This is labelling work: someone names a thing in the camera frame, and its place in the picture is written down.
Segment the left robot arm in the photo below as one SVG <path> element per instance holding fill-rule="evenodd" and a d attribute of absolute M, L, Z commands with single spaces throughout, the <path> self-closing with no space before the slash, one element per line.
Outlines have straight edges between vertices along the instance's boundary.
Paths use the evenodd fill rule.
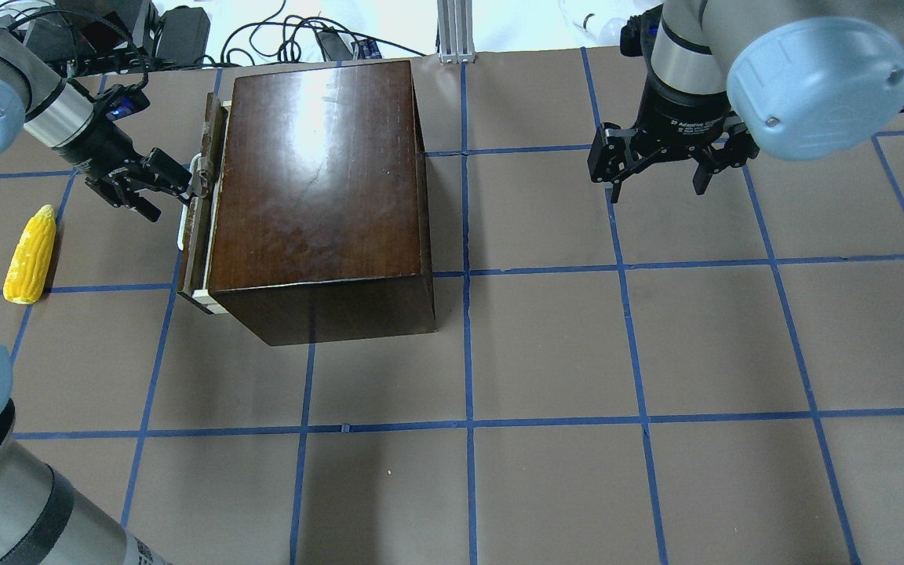
<path fill-rule="evenodd" d="M 136 85 L 115 85 L 93 96 L 75 80 L 58 75 L 0 22 L 0 154 L 26 132 L 53 150 L 112 207 L 133 209 L 148 221 L 161 211 L 146 191 L 191 199 L 189 171 L 160 149 L 141 155 L 116 122 L 148 107 L 148 58 L 137 57 Z"/>

